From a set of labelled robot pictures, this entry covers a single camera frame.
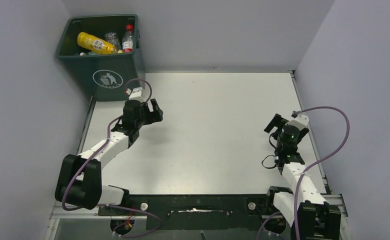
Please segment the water bottle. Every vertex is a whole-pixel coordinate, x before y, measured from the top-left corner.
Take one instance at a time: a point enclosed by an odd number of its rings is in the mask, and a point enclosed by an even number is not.
[[[122,49],[122,46],[120,44],[119,36],[115,32],[109,32],[104,35],[105,41],[109,42],[110,44],[114,45],[118,50]]]
[[[133,49],[133,30],[132,24],[126,26],[126,33],[123,36],[123,53],[130,53]]]

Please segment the trash bin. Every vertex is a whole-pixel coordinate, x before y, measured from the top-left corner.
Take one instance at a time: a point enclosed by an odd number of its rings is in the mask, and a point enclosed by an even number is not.
[[[134,26],[131,52],[79,56],[81,52],[89,52],[77,44],[79,33],[103,39],[106,33],[114,32],[121,41],[128,24]],[[139,38],[138,16],[135,14],[74,17],[67,22],[55,55],[72,78],[96,101],[127,100],[126,82],[134,78],[145,79]],[[130,83],[130,88],[141,85],[141,81],[135,81]]]

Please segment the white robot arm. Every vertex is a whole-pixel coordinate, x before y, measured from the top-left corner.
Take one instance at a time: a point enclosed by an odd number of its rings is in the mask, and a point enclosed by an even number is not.
[[[328,240],[339,239],[341,212],[337,206],[330,205],[319,193],[311,178],[304,173],[305,163],[298,153],[298,143],[309,132],[309,118],[305,114],[295,113],[288,121],[276,114],[264,130],[276,141],[275,164],[280,174],[289,183],[289,188],[272,186],[267,192],[268,206],[278,209],[294,231],[294,214],[298,216],[301,239]],[[304,175],[298,188],[297,209],[294,209],[297,184]]]
[[[139,130],[163,120],[163,111],[155,99],[151,99],[152,109],[144,102],[142,88],[133,89],[129,100],[123,107],[123,115],[111,130],[109,138],[104,138],[98,144],[79,155],[67,155],[62,161],[58,183],[55,189],[55,199],[62,201],[67,187],[78,169],[98,151],[107,141],[105,148],[90,159],[83,173],[72,183],[66,196],[66,203],[85,209],[93,209],[97,205],[120,205],[128,201],[129,191],[110,185],[102,185],[102,169],[119,153],[130,148],[139,137]]]

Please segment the plastic bottle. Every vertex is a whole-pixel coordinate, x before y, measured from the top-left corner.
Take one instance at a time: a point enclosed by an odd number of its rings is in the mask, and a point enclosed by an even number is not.
[[[116,54],[119,51],[113,44],[83,31],[77,36],[77,44],[99,54]]]
[[[116,32],[109,32],[106,33],[103,37],[105,41],[109,42],[110,44],[114,45],[118,50],[122,49],[122,45],[120,44],[119,36]]]
[[[122,50],[118,50],[118,54],[121,54],[123,51]],[[93,55],[102,55],[100,53],[97,53],[96,51],[90,51],[87,53],[87,55],[90,55],[90,56],[93,56]]]
[[[123,36],[123,53],[130,53],[133,49],[133,30],[132,24],[126,26],[126,32]]]

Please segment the white tabletop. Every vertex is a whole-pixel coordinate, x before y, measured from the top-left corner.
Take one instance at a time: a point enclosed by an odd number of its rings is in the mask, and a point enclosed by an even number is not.
[[[277,168],[261,166],[274,153],[264,128],[276,113],[290,119],[301,109],[289,73],[149,73],[146,80],[164,120],[142,127],[135,144],[103,169],[102,184],[131,194],[265,194],[289,186]],[[106,136],[123,106],[96,103],[84,151]],[[308,135],[298,151],[306,165],[316,161]],[[319,168],[309,174],[325,193]]]

